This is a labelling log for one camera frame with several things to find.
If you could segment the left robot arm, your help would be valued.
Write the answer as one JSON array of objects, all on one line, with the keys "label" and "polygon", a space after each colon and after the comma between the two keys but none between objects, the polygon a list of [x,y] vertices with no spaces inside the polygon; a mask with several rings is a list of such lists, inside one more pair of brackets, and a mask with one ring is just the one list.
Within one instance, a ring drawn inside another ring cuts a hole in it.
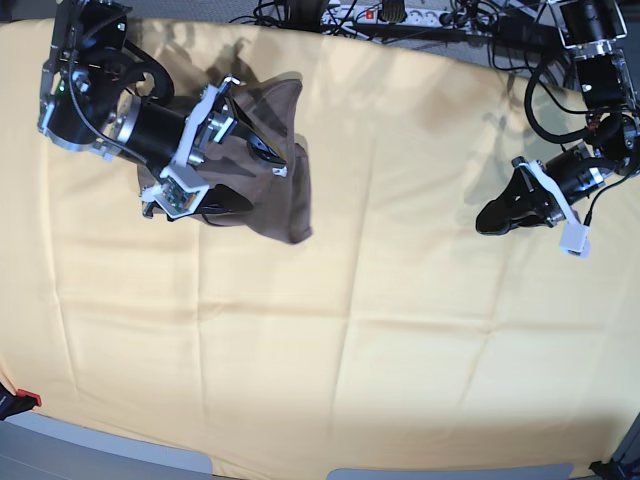
[{"label": "left robot arm", "polygon": [[639,105],[618,40],[627,28],[614,1],[550,1],[547,4],[563,48],[574,61],[585,105],[585,127],[566,134],[547,131],[538,122],[533,96],[543,71],[544,57],[531,73],[524,96],[526,118],[534,132],[563,152],[542,170],[558,185],[569,205],[588,198],[597,201],[617,178],[622,184],[639,174]]}]

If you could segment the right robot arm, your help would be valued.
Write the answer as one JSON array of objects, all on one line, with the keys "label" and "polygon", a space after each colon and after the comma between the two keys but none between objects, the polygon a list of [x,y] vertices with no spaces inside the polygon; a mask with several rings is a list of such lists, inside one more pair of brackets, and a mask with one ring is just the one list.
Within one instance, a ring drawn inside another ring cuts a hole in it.
[{"label": "right robot arm", "polygon": [[179,96],[169,72],[129,39],[128,14],[111,1],[58,5],[39,131],[66,150],[134,163],[147,218],[308,239],[310,166],[294,132],[301,81],[228,75]]}]

